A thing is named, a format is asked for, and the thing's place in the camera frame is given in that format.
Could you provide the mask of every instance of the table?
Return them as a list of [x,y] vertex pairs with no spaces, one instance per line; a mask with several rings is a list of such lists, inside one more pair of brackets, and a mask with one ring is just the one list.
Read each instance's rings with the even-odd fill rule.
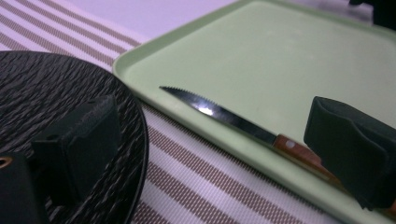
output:
[[[194,7],[178,1],[133,2],[125,7],[125,2],[116,6],[114,2],[100,1],[95,6],[88,2],[1,1],[0,49],[54,52],[110,71],[124,51],[232,1],[196,1]],[[137,9],[132,13],[128,8]],[[153,11],[145,14],[144,10]],[[367,17],[356,17],[369,22]],[[150,158],[134,223],[339,222],[160,111],[143,107]]]

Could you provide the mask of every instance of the green tray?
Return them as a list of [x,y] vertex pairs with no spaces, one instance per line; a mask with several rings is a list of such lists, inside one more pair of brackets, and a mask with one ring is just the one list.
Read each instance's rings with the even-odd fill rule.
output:
[[275,1],[239,1],[121,55],[113,72],[145,102],[346,222],[391,222],[362,210],[271,148],[159,89],[201,94],[303,142],[314,96],[396,127],[396,35]]

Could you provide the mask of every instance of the striped placemat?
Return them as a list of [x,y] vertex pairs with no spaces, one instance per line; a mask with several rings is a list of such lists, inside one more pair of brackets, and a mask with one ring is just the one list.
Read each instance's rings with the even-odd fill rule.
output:
[[[146,41],[65,1],[0,1],[0,50],[59,53],[111,71]],[[150,160],[134,223],[339,222],[149,105],[144,112]]]

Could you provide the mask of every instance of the knife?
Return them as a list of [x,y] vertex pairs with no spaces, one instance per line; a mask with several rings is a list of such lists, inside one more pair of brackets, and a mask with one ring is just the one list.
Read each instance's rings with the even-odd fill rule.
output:
[[160,88],[210,118],[218,120],[223,124],[230,125],[265,145],[272,146],[279,154],[303,166],[305,169],[318,175],[329,183],[337,187],[342,186],[338,178],[321,165],[321,159],[318,155],[308,147],[299,144],[286,135],[275,135],[270,133],[253,122],[241,118],[221,105],[217,105],[205,97],[190,91],[165,86],[161,86]]

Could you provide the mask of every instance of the black textured plate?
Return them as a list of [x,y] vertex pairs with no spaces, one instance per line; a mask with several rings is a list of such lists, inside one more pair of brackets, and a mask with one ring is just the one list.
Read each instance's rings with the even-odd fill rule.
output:
[[73,207],[47,203],[51,223],[127,223],[144,185],[149,136],[138,101],[106,70],[50,53],[0,51],[0,152],[30,157],[31,139],[76,106],[114,94],[122,133],[117,156],[86,200]]

